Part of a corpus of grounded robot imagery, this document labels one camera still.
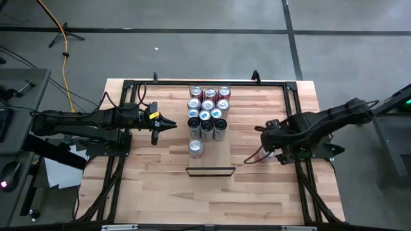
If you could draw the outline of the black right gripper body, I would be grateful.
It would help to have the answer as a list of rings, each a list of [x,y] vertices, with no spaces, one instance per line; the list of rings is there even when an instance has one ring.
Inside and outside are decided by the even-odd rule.
[[[290,147],[292,143],[291,134],[292,130],[287,119],[283,121],[273,119],[265,123],[260,136],[262,147],[266,152],[282,151],[282,153],[276,155],[277,160],[282,165],[291,164],[296,161],[296,157]]]

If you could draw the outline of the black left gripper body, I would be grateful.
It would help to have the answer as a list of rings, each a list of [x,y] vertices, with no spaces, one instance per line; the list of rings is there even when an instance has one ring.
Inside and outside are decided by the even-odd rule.
[[[158,103],[153,102],[149,103],[146,109],[141,113],[142,115],[142,126],[143,129],[147,129],[152,132],[151,134],[151,144],[152,145],[157,145],[158,139],[159,139],[159,117],[156,117],[155,119],[149,119],[149,115],[158,112]]]

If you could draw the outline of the red Coca-Cola can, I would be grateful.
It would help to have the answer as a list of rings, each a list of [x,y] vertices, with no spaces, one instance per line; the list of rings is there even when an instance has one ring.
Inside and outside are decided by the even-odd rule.
[[[212,88],[208,88],[204,91],[204,100],[206,99],[210,99],[212,100],[214,103],[217,102],[218,99],[218,93],[215,89]]]
[[[200,102],[203,101],[203,90],[200,86],[192,86],[189,90],[191,98],[197,98]]]
[[[218,99],[230,100],[231,97],[231,87],[228,85],[221,86],[218,89]]]

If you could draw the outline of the black flat panel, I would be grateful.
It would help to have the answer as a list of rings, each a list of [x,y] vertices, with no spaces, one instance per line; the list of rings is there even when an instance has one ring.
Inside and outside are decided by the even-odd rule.
[[[84,170],[86,160],[70,151],[63,150],[48,142],[40,144],[38,142],[25,142],[22,148],[24,151],[31,151],[37,155],[54,160],[60,164]]]

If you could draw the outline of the white paper sheets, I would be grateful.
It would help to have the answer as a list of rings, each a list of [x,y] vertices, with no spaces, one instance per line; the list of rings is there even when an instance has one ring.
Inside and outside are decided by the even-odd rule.
[[[50,187],[57,186],[59,189],[63,189],[81,184],[83,170],[60,164],[48,158],[44,160]]]

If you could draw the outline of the grey side desk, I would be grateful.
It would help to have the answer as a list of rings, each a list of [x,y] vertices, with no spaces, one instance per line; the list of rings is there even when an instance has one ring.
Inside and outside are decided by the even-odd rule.
[[[21,196],[28,176],[34,154],[23,152],[22,147],[33,121],[30,109],[37,110],[48,84],[51,71],[49,69],[6,69],[0,68],[0,85],[7,89],[20,90],[27,81],[35,86],[24,90],[20,98],[13,97],[8,104],[13,106],[13,118],[0,142],[0,171],[9,162],[17,160],[21,163],[21,171],[17,187],[11,192],[0,190],[0,227],[10,225],[15,208]]]

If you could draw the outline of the black tripod stand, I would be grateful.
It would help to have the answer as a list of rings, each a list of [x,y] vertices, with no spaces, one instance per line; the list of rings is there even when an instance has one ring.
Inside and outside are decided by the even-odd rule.
[[[64,33],[65,33],[66,36],[71,36],[71,37],[74,37],[74,38],[76,38],[78,40],[82,40],[82,41],[85,40],[84,37],[81,37],[79,35],[76,35],[76,34],[70,32],[70,31],[68,31],[68,23],[66,23],[66,22],[63,24],[62,29],[64,30]],[[52,48],[59,40],[61,40],[63,38],[64,38],[64,36],[63,36],[62,32],[58,32],[57,35],[55,36],[55,38],[49,44],[48,48]]]

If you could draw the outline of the small metal hand tool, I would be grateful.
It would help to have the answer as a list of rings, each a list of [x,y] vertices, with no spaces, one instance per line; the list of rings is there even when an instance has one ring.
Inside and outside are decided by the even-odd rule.
[[[16,97],[18,97],[18,98],[22,97],[22,95],[25,91],[27,91],[28,89],[30,89],[32,87],[35,87],[35,84],[33,82],[31,82],[29,80],[25,80],[25,82],[26,82],[26,85],[15,93]]]

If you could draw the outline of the black computer with green lights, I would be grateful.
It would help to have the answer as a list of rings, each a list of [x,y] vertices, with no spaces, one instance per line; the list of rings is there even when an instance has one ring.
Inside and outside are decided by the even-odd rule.
[[[398,112],[411,113],[411,96],[400,106],[397,107]]]

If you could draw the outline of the black keyboard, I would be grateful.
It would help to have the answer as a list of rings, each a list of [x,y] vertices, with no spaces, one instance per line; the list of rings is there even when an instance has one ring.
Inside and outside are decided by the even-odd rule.
[[[0,108],[0,143],[4,141],[13,116],[13,109]]]

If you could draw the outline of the black computer mouse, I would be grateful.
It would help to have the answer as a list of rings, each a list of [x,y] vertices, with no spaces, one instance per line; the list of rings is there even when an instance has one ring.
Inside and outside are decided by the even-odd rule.
[[[0,171],[0,190],[12,192],[19,184],[22,164],[18,161],[7,163]]]

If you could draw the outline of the black rig crossbar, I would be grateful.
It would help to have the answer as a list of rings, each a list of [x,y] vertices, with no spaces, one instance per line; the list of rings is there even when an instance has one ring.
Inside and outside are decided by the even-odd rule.
[[[113,225],[108,221],[75,221],[47,225],[28,225],[0,228],[0,231],[101,231],[103,225]],[[201,225],[201,224],[148,224],[140,223],[136,231],[281,231],[281,226],[317,227],[318,231],[404,231],[392,228],[375,228],[347,223],[317,223],[307,225]]]

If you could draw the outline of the wooden shelf with black frame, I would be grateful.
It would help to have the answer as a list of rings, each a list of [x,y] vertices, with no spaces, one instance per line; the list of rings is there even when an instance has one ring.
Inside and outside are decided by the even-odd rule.
[[[218,92],[221,86],[217,87],[206,87],[200,86],[203,93],[206,89],[212,88]],[[203,143],[203,154],[200,158],[192,158],[189,155],[189,166],[186,168],[186,173],[190,177],[208,177],[208,176],[232,176],[236,168],[231,164],[231,142],[230,142],[230,128],[229,128],[229,114],[226,118],[222,118],[227,121],[227,129],[225,132],[225,138],[222,141],[217,141],[214,137],[211,142],[204,142],[202,136],[199,140]],[[212,118],[209,120],[213,124],[216,120]]]

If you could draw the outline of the black neighbouring table frame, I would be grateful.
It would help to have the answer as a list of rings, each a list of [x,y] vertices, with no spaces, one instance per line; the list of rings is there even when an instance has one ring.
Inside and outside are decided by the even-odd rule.
[[[391,167],[389,175],[378,182],[381,188],[411,188],[411,113],[397,110],[410,96],[411,83],[374,110],[373,125]]]

